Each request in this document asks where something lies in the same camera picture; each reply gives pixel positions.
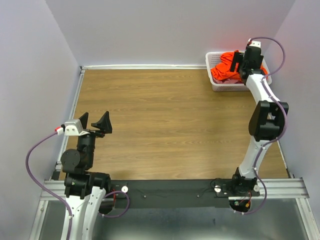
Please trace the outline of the orange t shirt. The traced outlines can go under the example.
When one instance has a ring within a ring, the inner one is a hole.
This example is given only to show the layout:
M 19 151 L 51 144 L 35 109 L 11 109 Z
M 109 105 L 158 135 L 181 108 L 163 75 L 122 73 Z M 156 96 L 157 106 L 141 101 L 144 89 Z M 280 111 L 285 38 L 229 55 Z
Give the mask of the orange t shirt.
M 220 56 L 221 63 L 217 64 L 214 68 L 211 69 L 212 76 L 217 80 L 224 79 L 239 79 L 243 84 L 246 84 L 250 75 L 240 75 L 239 72 L 230 72 L 231 63 L 233 60 L 234 51 L 233 52 L 225 52 Z M 268 78 L 268 71 L 262 66 L 261 69 L 264 76 Z

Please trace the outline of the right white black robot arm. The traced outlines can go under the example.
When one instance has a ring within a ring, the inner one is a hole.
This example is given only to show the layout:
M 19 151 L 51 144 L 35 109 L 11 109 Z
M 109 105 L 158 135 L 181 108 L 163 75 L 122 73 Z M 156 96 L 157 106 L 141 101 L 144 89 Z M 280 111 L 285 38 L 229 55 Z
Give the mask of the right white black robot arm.
M 239 73 L 256 103 L 248 124 L 250 143 L 230 183 L 230 191 L 236 196 L 254 189 L 268 148 L 283 136 L 287 128 L 289 105 L 280 101 L 269 87 L 268 75 L 262 69 L 263 59 L 261 43 L 253 41 L 247 44 L 244 52 L 234 53 L 230 67 L 231 71 Z

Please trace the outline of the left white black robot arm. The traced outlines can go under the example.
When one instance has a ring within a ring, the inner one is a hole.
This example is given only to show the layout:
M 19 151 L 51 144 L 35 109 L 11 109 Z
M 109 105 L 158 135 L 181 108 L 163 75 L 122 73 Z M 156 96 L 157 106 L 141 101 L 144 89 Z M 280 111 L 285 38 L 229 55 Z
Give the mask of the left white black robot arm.
M 70 119 L 63 125 L 63 133 L 77 137 L 75 149 L 67 149 L 60 161 L 64 178 L 64 195 L 67 203 L 62 237 L 68 240 L 90 240 L 102 199 L 111 191 L 111 178 L 107 173 L 91 172 L 97 138 L 112 133 L 110 113 L 106 111 L 98 122 L 87 128 L 89 114 Z

